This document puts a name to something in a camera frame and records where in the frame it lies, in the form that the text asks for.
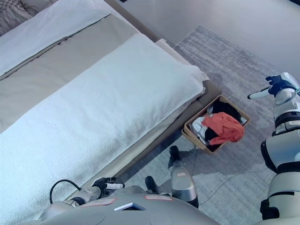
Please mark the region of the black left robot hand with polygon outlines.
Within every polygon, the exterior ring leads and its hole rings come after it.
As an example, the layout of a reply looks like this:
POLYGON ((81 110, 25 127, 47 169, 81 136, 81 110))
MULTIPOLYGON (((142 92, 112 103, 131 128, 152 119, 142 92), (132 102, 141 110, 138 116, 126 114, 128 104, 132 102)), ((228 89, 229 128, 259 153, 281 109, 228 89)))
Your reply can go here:
POLYGON ((109 190, 123 189, 125 184, 117 183, 116 177, 101 177, 94 180, 92 186, 99 188, 101 195, 107 195, 109 190))

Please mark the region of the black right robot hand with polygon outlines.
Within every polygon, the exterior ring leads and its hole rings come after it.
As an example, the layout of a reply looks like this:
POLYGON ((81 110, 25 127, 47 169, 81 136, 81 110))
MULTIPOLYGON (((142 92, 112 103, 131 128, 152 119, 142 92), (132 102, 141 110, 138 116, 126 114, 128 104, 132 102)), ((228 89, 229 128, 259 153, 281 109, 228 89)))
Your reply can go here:
POLYGON ((265 80, 268 82, 269 86, 260 91, 249 94, 247 96, 248 99, 262 98, 267 95, 273 95, 275 97, 285 83, 280 75, 268 76, 265 80))

